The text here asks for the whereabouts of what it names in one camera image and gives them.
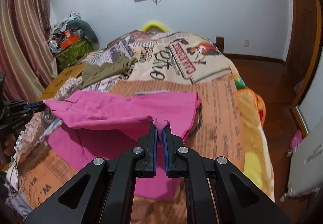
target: curtain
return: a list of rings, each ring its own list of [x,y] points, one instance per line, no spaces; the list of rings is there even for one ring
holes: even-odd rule
[[[0,71],[4,97],[34,102],[57,76],[48,47],[49,0],[0,0]]]

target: folded pink cloth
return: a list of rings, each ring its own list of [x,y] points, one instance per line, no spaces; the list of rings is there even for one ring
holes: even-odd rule
[[[44,103],[64,121],[49,135],[49,145],[72,167],[80,170],[98,156],[111,159],[134,148],[138,138],[148,134],[152,121],[159,137],[169,123],[172,134],[186,143],[201,100],[195,92],[123,97],[77,91],[64,101],[44,100]],[[177,179],[165,175],[164,151],[158,143],[156,176],[137,178],[135,194],[172,200],[177,185]]]

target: wooden floor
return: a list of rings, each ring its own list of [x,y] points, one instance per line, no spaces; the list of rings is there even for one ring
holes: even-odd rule
[[[274,167],[276,204],[296,223],[304,215],[307,199],[287,199],[280,202],[286,191],[290,159],[285,158],[289,143],[297,131],[289,111],[295,98],[294,84],[287,69],[279,63],[232,59],[245,84],[259,94],[266,104],[264,133]]]

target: cardboard box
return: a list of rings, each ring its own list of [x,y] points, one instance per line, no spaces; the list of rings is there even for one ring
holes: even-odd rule
[[[52,98],[56,95],[57,91],[64,85],[69,77],[78,77],[82,74],[85,64],[65,68],[49,86],[43,91],[39,97],[39,101],[43,99]]]

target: caster wheel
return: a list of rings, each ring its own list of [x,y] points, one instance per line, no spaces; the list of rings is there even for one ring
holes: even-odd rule
[[[290,149],[286,152],[285,157],[291,157],[293,155],[293,151]]]
[[[287,194],[285,193],[283,196],[280,197],[280,202],[284,202],[287,199]]]

